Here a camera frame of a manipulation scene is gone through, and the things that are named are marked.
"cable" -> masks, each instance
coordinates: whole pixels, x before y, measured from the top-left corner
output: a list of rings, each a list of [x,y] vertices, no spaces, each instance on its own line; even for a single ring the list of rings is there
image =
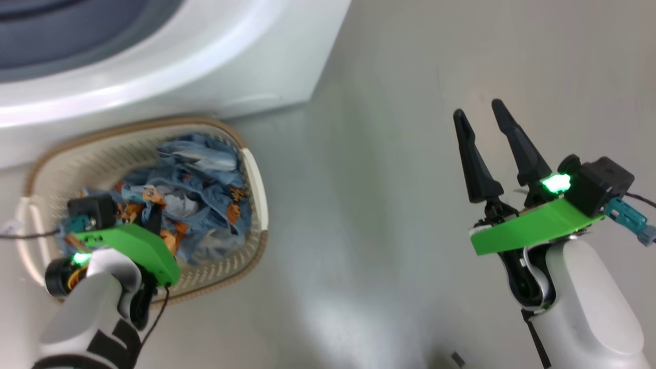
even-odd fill
[[[73,287],[75,287],[79,283],[79,277],[80,274],[84,271],[87,270],[89,266],[85,265],[84,267],[81,267],[80,269],[77,269],[74,271],[70,277],[68,277],[68,282],[66,283],[66,287],[68,287],[68,290],[71,291],[73,290]]]
[[[33,240],[34,238],[49,237],[57,234],[59,230],[52,230],[46,233],[37,234],[0,234],[0,240]]]
[[[157,318],[155,318],[155,321],[153,322],[153,326],[150,327],[150,329],[148,330],[148,333],[146,334],[146,337],[144,337],[144,340],[141,341],[141,346],[146,344],[146,340],[150,337],[150,334],[153,333],[153,330],[155,329],[155,326],[157,326],[157,322],[159,322],[159,319],[162,317],[162,314],[164,313],[164,308],[166,307],[166,304],[168,304],[169,296],[171,294],[171,292],[169,291],[170,286],[171,286],[170,284],[167,284],[166,286],[164,286],[164,289],[166,290],[166,297],[164,297],[164,303],[162,304],[162,308],[159,311],[159,314],[157,314]]]
[[[647,204],[649,204],[649,205],[651,205],[651,206],[653,206],[653,207],[656,207],[656,202],[653,202],[653,201],[651,201],[650,199],[644,198],[644,197],[642,197],[642,196],[640,196],[640,195],[630,194],[630,193],[627,192],[627,193],[626,193],[626,196],[628,196],[628,197],[630,197],[630,198],[634,198],[634,199],[636,199],[636,200],[640,200],[640,201],[645,202],[645,203],[647,203]]]

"plastic laundry basket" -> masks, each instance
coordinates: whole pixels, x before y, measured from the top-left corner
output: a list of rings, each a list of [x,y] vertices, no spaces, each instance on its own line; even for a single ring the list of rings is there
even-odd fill
[[[231,284],[248,274],[259,262],[266,246],[268,210],[260,171],[251,151],[234,131],[223,123],[204,117],[159,119],[95,133],[75,139],[47,152],[34,164],[25,183],[24,197],[16,218],[42,233],[52,230],[66,216],[66,203],[84,188],[111,188],[137,167],[153,166],[157,146],[185,133],[197,132],[219,139],[238,153],[246,189],[250,195],[253,219],[246,242],[226,258],[202,266],[179,261],[180,281],[171,287],[170,303],[177,303]],[[18,252],[30,276],[44,285],[45,267],[62,256],[53,237],[35,241],[19,240]],[[162,302],[163,294],[154,299]]]

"washing machine drum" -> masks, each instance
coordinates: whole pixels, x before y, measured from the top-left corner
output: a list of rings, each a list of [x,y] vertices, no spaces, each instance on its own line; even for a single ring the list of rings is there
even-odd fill
[[[182,0],[0,0],[0,82],[47,76],[143,41]]]

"blue clothing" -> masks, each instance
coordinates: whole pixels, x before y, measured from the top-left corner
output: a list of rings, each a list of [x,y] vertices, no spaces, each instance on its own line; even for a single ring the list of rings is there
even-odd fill
[[[179,215],[179,209],[165,207],[162,222],[163,228],[174,233],[176,223],[188,226],[177,256],[189,264],[220,259],[243,245],[252,211],[235,151],[216,139],[192,133],[164,142],[157,152],[157,165],[126,174],[117,189],[109,191],[112,198],[121,204],[144,204],[144,222],[153,205],[143,197],[146,188],[169,191],[180,204],[191,202],[185,216]]]

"black cable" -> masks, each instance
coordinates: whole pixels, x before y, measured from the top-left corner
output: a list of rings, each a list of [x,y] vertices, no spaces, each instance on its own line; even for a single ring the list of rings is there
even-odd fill
[[[159,314],[157,314],[157,318],[155,318],[155,321],[153,322],[153,326],[150,327],[150,329],[148,330],[148,333],[146,334],[146,337],[144,337],[144,340],[141,341],[141,346],[146,344],[146,340],[148,339],[148,337],[150,337],[150,334],[153,333],[153,329],[155,329],[155,326],[157,326],[157,322],[159,322],[159,319],[162,317],[162,314],[164,313],[164,308],[166,307],[166,304],[169,303],[169,295],[171,294],[170,291],[169,291],[169,286],[170,286],[170,284],[167,284],[166,286],[164,286],[164,289],[166,290],[166,297],[164,297],[164,303],[162,304],[162,308],[159,311]]]
[[[49,237],[54,236],[59,233],[59,230],[52,230],[46,233],[37,233],[37,234],[0,234],[0,240],[32,240],[34,238]]]
[[[640,196],[640,195],[636,195],[636,194],[630,194],[630,193],[628,193],[628,192],[626,193],[626,195],[627,195],[628,197],[630,197],[630,198],[634,198],[634,199],[636,199],[636,200],[640,200],[640,201],[645,202],[645,203],[647,203],[647,204],[649,204],[649,205],[651,205],[651,206],[653,206],[653,207],[656,207],[656,202],[653,202],[653,201],[651,201],[651,200],[648,199],[648,198],[644,198],[644,197],[642,197],[642,196]]]

